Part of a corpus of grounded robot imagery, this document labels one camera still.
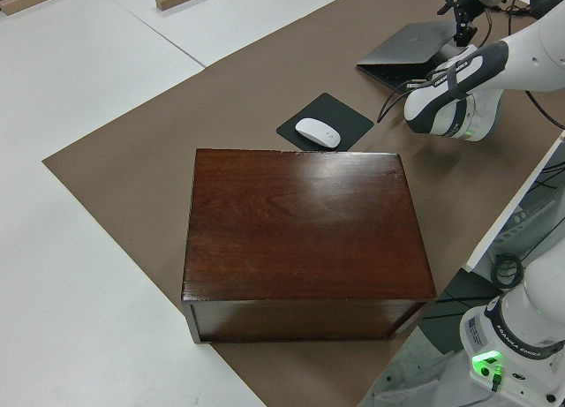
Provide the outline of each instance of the wooden box top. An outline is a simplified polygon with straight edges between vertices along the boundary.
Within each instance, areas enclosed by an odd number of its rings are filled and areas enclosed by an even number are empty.
[[[430,298],[399,155],[197,150],[183,301]]]

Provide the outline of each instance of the white table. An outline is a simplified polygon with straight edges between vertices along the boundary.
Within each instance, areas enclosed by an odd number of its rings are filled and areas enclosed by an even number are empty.
[[[201,67],[111,0],[0,16],[0,405],[263,405],[41,164]]]
[[[167,11],[155,0],[115,1],[208,66],[335,0],[192,0]]]

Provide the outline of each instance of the black mouse pad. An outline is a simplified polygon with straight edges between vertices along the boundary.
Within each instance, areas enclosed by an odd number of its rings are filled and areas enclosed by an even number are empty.
[[[295,129],[303,118],[315,118],[333,127],[341,141],[335,148],[326,148],[302,136]],[[351,109],[330,94],[322,94],[294,117],[281,125],[276,132],[303,151],[347,151],[373,127],[373,122]]]

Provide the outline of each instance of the brown mat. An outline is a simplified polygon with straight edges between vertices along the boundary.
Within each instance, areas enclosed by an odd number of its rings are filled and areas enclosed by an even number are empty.
[[[389,89],[357,70],[356,62],[405,24],[433,19],[441,5],[442,0],[337,0],[45,164],[179,305],[195,149],[293,150],[275,129],[324,92],[376,117]],[[493,18],[492,38],[500,38],[506,17]],[[477,22],[480,41],[486,21]],[[516,29],[529,23],[513,22]],[[560,97],[540,100],[565,117]],[[501,123],[478,143],[414,134],[398,107],[351,149],[401,154],[438,293],[559,135],[523,93],[509,92],[503,101]],[[399,346],[396,340],[215,348],[269,406],[351,406]]]

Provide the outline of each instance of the wooden box side panel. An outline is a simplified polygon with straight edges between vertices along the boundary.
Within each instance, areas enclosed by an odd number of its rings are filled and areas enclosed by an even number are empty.
[[[405,299],[210,301],[186,303],[185,311],[194,317],[195,342],[355,340],[392,335],[424,304]]]

